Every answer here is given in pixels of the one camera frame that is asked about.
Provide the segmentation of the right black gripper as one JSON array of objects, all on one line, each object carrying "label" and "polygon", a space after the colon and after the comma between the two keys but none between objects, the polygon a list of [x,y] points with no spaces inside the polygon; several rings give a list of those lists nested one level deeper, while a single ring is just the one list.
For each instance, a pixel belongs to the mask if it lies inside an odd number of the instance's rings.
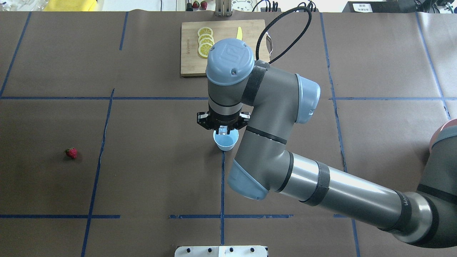
[{"label": "right black gripper", "polygon": [[198,112],[196,123],[206,130],[218,131],[221,126],[226,126],[228,131],[240,130],[247,126],[250,112],[238,111],[232,115],[221,115],[214,111]]}]

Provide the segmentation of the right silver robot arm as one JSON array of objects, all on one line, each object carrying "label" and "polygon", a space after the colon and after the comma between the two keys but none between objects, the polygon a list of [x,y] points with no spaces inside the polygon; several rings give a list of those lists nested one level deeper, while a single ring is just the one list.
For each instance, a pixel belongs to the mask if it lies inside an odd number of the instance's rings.
[{"label": "right silver robot arm", "polygon": [[321,88],[255,60],[240,39],[207,47],[207,112],[197,123],[227,134],[244,129],[227,182],[238,194],[264,200],[276,192],[320,207],[424,248],[456,246],[456,119],[436,130],[416,190],[402,192],[288,149],[296,124],[312,118]]}]

